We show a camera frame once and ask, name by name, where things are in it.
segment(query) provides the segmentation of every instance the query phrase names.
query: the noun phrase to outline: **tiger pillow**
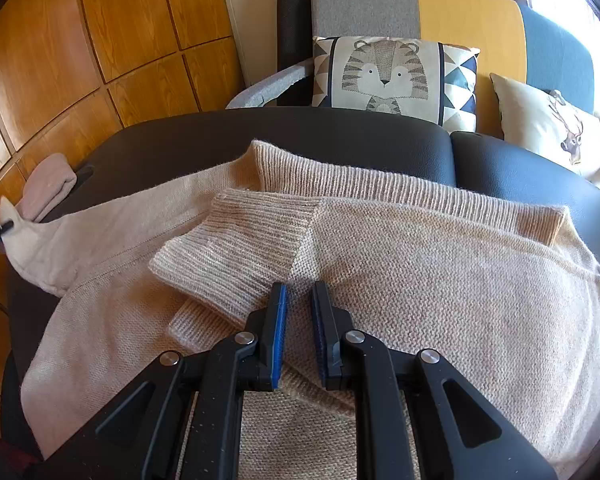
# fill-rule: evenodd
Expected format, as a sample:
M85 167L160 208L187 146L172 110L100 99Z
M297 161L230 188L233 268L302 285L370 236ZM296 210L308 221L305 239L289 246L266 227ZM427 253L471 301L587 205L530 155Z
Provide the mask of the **tiger pillow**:
M424 119L475 131L478 48L403 38L314 37L313 106Z

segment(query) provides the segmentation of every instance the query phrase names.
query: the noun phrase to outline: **beige knit sweater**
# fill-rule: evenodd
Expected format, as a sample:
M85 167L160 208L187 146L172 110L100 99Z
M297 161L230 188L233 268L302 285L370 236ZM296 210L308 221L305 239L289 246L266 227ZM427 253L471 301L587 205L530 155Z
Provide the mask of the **beige knit sweater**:
M160 351L210 348L282 280L283 391L246 395L240 476L354 478L350 397L316 386L306 298L318 278L391 348L439 349L562 478L600 437L600 266L565 209L254 142L49 224L3 201L7 218L16 270L63 295L22 387L45 456Z

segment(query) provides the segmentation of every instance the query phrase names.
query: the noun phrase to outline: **gray sofa cushion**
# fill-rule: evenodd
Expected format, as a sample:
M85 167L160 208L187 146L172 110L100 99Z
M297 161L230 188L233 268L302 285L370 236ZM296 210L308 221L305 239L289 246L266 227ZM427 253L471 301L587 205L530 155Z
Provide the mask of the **gray sofa cushion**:
M420 38L418 0L311 0L314 36Z

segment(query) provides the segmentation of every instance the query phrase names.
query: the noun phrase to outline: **deer print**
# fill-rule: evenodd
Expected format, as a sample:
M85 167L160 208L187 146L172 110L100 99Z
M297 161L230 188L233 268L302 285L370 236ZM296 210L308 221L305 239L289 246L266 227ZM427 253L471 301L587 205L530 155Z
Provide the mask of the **deer print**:
M554 117L558 119L567 130L567 138L560 143L560 147L565 152L568 152L571 155L572 164L579 164L580 145L582 143L582 133L584 131L582 119L575 110L571 111L571 113L576 119L576 131L574 131L573 129L571 129L564 115L560 113L560 110L558 110L558 104L562 105L563 110L569 107L567 101L565 101L561 95L557 95L553 98L549 96L549 108L551 108L551 112L554 114Z

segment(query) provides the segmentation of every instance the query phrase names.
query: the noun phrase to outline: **ribbed cuff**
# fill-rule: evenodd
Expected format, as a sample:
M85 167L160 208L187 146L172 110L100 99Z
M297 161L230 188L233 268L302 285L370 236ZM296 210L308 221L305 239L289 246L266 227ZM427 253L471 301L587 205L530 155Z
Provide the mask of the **ribbed cuff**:
M169 240L149 268L242 327L251 311L266 306L271 283L286 282L318 203L317 198L226 190L205 221ZM174 330L189 326L184 318L189 310L176 314Z
M260 189L421 207L479 222L550 246L568 210L510 202L399 173L335 166L254 140Z

